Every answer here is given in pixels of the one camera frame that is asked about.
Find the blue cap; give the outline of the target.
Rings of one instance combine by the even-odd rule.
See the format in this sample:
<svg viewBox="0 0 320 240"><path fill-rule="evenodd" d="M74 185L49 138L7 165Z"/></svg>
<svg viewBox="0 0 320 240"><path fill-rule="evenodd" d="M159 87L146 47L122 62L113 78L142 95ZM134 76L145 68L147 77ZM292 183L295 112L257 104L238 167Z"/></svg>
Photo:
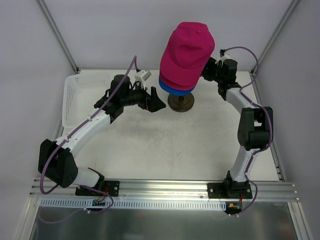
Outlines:
<svg viewBox="0 0 320 240"><path fill-rule="evenodd" d="M199 66L194 66L192 68L189 67L182 67L177 65L175 62L171 60L161 60L160 61L160 68L159 68L159 73L161 73L165 78L168 80L177 83L177 84L182 84L183 86L188 86L192 83L195 83L199 81L202 71L207 63L208 59L204 62L201 63ZM190 93L192 90L187 90L187 91L180 91L180 90L174 90L172 88L167 88L164 85L160 83L159 80L159 85L161 88L171 94L176 94L176 95L184 95L187 93Z"/></svg>

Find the pink cap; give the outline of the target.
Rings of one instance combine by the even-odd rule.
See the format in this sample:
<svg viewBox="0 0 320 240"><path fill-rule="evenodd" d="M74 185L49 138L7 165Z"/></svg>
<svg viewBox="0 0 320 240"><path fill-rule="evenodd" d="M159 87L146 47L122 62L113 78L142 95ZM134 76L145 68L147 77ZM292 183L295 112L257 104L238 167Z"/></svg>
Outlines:
<svg viewBox="0 0 320 240"><path fill-rule="evenodd" d="M162 85L164 85L166 88L170 88L177 91L189 91L196 87L197 81L194 83L191 83L190 85L182 85L181 83L175 83L167 78L165 78L161 73L159 73L159 81Z"/></svg>
<svg viewBox="0 0 320 240"><path fill-rule="evenodd" d="M172 32L161 60L193 68L209 60L214 49L215 40L206 24L185 21Z"/></svg>

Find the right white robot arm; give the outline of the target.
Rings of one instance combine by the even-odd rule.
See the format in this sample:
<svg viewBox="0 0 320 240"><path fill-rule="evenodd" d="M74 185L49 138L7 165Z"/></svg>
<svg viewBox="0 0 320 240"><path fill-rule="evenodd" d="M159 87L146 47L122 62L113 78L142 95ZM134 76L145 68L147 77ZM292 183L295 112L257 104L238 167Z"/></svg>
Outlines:
<svg viewBox="0 0 320 240"><path fill-rule="evenodd" d="M236 81L237 70L238 63L231 58L210 58L201 74L205 80L217 83L219 95L240 114L236 160L222 182L207 184L210 199L252 199L249 174L259 153L273 140L272 108L259 106L243 93Z"/></svg>

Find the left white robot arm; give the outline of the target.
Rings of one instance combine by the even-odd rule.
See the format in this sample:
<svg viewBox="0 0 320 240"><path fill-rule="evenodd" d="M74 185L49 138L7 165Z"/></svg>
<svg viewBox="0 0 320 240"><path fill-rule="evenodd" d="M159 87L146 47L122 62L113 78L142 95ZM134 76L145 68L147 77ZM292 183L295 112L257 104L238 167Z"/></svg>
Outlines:
<svg viewBox="0 0 320 240"><path fill-rule="evenodd" d="M141 81L131 83L127 75L115 75L110 88L94 104L88 117L66 136L54 141L46 139L41 143L38 161L40 186L43 187L44 179L48 178L57 187L78 185L93 195L101 194L105 188L104 176L94 169L78 167L76 156L96 134L111 125L125 107L134 105L150 113L166 107L154 86L147 90Z"/></svg>

